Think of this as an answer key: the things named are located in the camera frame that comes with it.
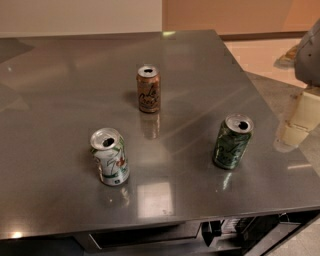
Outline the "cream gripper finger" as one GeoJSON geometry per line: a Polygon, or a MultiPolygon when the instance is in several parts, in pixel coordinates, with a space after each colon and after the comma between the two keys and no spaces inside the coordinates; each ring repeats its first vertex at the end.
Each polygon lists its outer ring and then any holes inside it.
{"type": "Polygon", "coordinates": [[[287,145],[298,146],[319,124],[320,88],[307,87],[297,96],[280,138],[287,145]]]}
{"type": "Polygon", "coordinates": [[[298,51],[298,46],[293,46],[284,55],[279,58],[282,65],[292,66],[295,62],[295,57],[298,51]]]}

